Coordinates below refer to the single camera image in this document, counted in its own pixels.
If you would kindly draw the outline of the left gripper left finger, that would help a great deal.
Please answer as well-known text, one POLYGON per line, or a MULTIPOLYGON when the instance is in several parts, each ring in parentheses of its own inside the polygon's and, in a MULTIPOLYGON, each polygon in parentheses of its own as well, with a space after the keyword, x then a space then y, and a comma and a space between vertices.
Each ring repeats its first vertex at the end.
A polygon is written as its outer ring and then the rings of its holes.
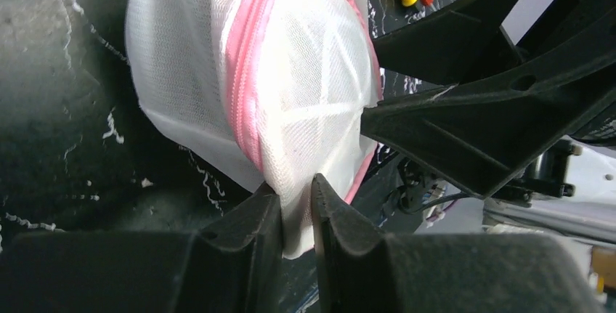
POLYGON ((266 184, 202 230, 33 232, 1 254, 1 310, 275 312, 281 250, 266 184))

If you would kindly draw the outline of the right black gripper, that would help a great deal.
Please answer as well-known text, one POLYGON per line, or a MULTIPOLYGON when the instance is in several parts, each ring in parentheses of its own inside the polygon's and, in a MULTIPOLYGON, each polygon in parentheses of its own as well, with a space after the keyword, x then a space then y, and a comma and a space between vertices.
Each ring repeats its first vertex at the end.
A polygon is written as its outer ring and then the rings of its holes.
POLYGON ((478 198, 614 195, 615 160, 562 138, 615 143, 615 0, 554 0, 514 46, 502 23, 517 2, 457 0, 374 39, 382 68, 474 82, 383 101, 362 134, 478 198))

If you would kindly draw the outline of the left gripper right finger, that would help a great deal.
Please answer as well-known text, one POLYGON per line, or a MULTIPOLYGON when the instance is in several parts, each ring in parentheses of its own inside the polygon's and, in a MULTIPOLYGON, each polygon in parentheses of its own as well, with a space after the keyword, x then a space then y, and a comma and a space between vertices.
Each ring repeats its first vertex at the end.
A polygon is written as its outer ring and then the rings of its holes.
POLYGON ((318 174, 312 223, 323 312, 602 312, 555 239, 388 233, 318 174))

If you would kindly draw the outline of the white round mesh laundry bag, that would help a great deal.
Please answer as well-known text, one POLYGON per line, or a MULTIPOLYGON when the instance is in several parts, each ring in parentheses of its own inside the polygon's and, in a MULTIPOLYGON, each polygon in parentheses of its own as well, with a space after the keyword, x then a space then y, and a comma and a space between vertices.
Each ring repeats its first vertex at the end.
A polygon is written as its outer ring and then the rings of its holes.
POLYGON ((284 257, 311 249, 313 177, 350 202, 376 149, 368 0, 129 0, 126 48, 157 130, 248 191, 267 183, 284 257))

